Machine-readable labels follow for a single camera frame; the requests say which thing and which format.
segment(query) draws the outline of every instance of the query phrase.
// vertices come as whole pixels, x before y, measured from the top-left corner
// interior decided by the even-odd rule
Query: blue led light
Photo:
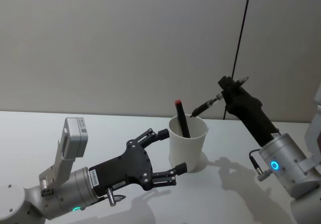
[[[275,160],[271,161],[271,167],[273,170],[278,170],[280,168],[279,164]]]

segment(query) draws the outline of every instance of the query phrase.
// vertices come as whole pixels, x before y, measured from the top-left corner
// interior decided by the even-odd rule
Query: white table
[[[38,185],[38,175],[53,164],[57,140],[66,117],[84,117],[89,141],[83,158],[73,170],[91,167],[116,157],[126,141],[148,128],[167,128],[168,118],[94,116],[0,111],[2,167],[0,185]],[[205,120],[209,126],[200,169],[177,178],[177,186],[144,192],[138,185],[116,191],[127,199],[110,207],[103,201],[85,211],[76,211],[47,221],[54,224],[290,224],[287,195],[274,176],[256,180],[248,152],[258,147],[240,121]],[[305,153],[308,124],[275,123],[288,132]],[[154,172],[171,168],[169,140],[148,147]],[[259,156],[260,164],[265,166]]]

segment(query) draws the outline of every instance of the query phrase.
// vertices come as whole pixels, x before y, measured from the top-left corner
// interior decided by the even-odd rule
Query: white paper cup
[[[208,132],[206,123],[200,117],[190,118],[185,115],[191,138],[184,138],[177,116],[169,123],[170,163],[172,167],[186,162],[187,171],[194,170],[199,162],[205,136]]]

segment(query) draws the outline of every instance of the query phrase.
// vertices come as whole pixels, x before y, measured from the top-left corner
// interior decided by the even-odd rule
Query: wall
[[[250,0],[235,74],[250,76],[246,88],[274,120],[314,112],[319,1]],[[180,98],[189,113],[231,74],[245,2],[0,0],[0,109],[172,116]],[[204,117],[223,112],[222,102]]]

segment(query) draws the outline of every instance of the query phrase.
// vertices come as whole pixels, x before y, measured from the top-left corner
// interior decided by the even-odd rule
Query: robotic hand
[[[294,198],[291,212],[298,224],[321,222],[321,175],[315,167],[321,163],[321,86],[315,96],[317,114],[312,120],[305,141],[311,157],[307,158],[294,140],[281,135],[262,111],[262,103],[241,87],[235,87],[231,77],[224,76],[219,85],[226,103],[226,111],[237,116],[257,143],[262,147],[259,154],[269,166],[262,171],[251,156],[258,175],[263,181],[274,173],[288,194]]]
[[[107,198],[115,206],[125,196],[113,192],[130,184],[145,191],[176,185],[175,176],[187,172],[186,164],[153,173],[145,150],[168,137],[167,129],[158,133],[149,129],[129,140],[121,156],[71,173],[75,158],[84,155],[88,135],[83,118],[66,118],[55,163],[39,175],[40,185],[30,189],[13,184],[0,187],[0,196],[6,200],[0,202],[0,224],[44,224],[46,219],[84,210]]]

